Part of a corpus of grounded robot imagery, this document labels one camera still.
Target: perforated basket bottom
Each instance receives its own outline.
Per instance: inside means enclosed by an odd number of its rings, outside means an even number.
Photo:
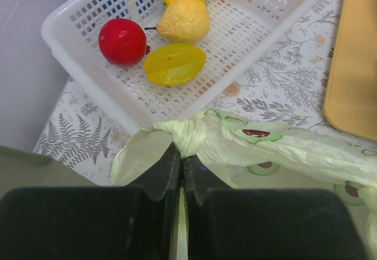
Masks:
[[[192,81],[175,87],[157,86],[148,81],[143,70],[144,61],[129,69],[103,61],[104,68],[117,84],[124,86],[124,92],[133,97],[136,105],[144,109],[147,116],[153,117],[153,121],[179,116],[270,34],[265,22],[232,0],[208,0],[207,6],[211,29],[198,44],[206,52],[207,61]],[[150,25],[155,26],[157,21],[158,18],[154,19]],[[147,32],[147,41],[152,51],[170,43],[156,31]]]

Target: light green plastic bag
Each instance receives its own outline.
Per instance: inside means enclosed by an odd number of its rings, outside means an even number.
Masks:
[[[201,162],[233,188],[235,166],[273,162],[317,179],[364,186],[359,196],[371,210],[367,240],[377,259],[377,153],[285,123],[250,121],[211,109],[191,119],[156,123],[140,130],[114,160],[111,177],[127,185],[157,162],[174,142],[182,158]]]

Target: gray wall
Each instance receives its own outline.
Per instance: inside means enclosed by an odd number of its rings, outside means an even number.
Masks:
[[[68,74],[41,38],[66,0],[0,0],[0,144],[32,150]]]

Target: black object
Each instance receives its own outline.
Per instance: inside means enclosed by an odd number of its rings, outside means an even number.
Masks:
[[[189,259],[368,258],[333,193],[233,190],[196,156],[181,161],[172,144],[126,187],[7,194],[0,201],[0,259],[169,259],[181,186]]]

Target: avocado print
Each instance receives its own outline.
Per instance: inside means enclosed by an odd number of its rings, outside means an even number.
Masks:
[[[363,199],[359,198],[358,193],[358,189],[362,187],[363,186],[354,182],[346,182],[345,185],[334,185],[333,190],[344,203],[352,206],[362,206],[365,203]]]
[[[253,166],[248,166],[247,170],[249,173],[257,176],[272,176],[280,169],[279,164],[272,162],[266,162],[261,164],[255,164]]]

